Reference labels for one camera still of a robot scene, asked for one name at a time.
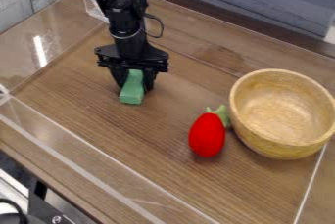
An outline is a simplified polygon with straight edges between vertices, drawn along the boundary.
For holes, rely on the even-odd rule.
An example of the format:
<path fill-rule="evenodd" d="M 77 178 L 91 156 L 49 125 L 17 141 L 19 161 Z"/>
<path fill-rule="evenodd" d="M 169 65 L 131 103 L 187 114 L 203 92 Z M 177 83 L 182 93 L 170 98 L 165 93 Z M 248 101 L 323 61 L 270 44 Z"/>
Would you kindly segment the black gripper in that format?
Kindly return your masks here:
<path fill-rule="evenodd" d="M 98 56 L 98 64 L 108 67 L 119 87 L 123 87 L 127 81 L 128 69 L 143 70 L 143 89 L 146 91 L 154 87 L 157 72 L 169 70 L 169 54 L 148 43 L 144 43 L 139 50 L 127 47 L 123 53 L 118 52 L 115 44 L 104 45 L 94 49 L 94 54 Z"/>

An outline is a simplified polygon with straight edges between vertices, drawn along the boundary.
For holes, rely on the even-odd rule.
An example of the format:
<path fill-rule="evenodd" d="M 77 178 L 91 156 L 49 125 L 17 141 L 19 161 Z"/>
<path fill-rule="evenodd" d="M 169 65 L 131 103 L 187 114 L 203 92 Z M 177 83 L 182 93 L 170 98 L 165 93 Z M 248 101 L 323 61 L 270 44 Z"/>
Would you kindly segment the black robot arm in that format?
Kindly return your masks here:
<path fill-rule="evenodd" d="M 169 69 L 169 54 L 147 41 L 144 19 L 161 19 L 146 12 L 147 0 L 92 0 L 108 21 L 114 39 L 110 45 L 94 49 L 98 64 L 107 67 L 119 86 L 126 84 L 131 70 L 142 72 L 143 91 L 154 87 L 159 72 Z"/>

